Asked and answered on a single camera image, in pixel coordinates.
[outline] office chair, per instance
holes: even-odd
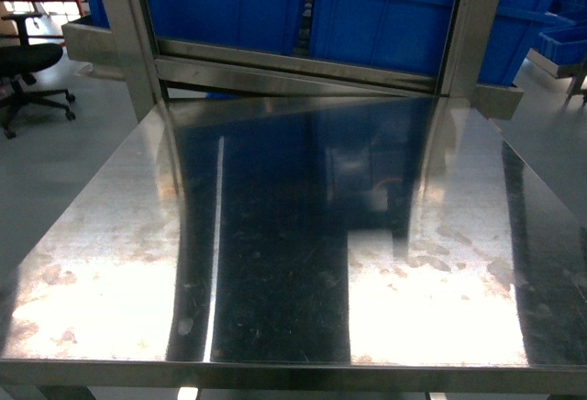
[[[10,128],[10,122],[15,118],[20,108],[27,104],[37,104],[60,108],[65,110],[68,120],[74,120],[75,114],[70,107],[60,104],[45,97],[54,94],[65,94],[68,102],[73,102],[75,96],[68,90],[49,90],[25,93],[20,85],[22,79],[27,85],[32,85],[37,80],[33,72],[40,72],[55,65],[63,55],[63,49],[59,44],[28,44],[28,33],[25,25],[29,17],[41,17],[41,13],[12,14],[2,17],[3,20],[12,20],[17,24],[18,38],[20,45],[0,47],[0,77],[10,79],[14,93],[5,99],[0,100],[0,108],[7,107],[6,117],[1,120],[2,130],[8,139],[17,136]]]

